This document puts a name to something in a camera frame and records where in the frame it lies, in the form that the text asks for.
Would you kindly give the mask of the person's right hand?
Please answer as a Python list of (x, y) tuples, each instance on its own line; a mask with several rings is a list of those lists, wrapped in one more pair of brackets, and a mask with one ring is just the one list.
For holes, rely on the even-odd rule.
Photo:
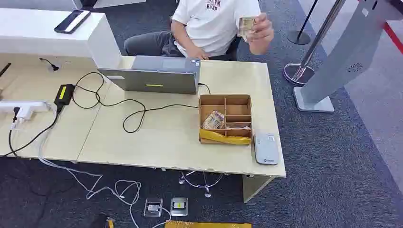
[(198, 58), (202, 60), (208, 60), (209, 55), (199, 47), (192, 47), (188, 50), (188, 56), (191, 58)]

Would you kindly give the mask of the person's left hand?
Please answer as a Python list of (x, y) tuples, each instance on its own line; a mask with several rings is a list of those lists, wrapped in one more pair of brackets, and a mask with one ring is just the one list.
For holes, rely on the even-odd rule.
[(249, 44), (269, 44), (274, 38), (274, 30), (266, 13), (261, 13), (253, 20), (251, 32), (247, 35)]

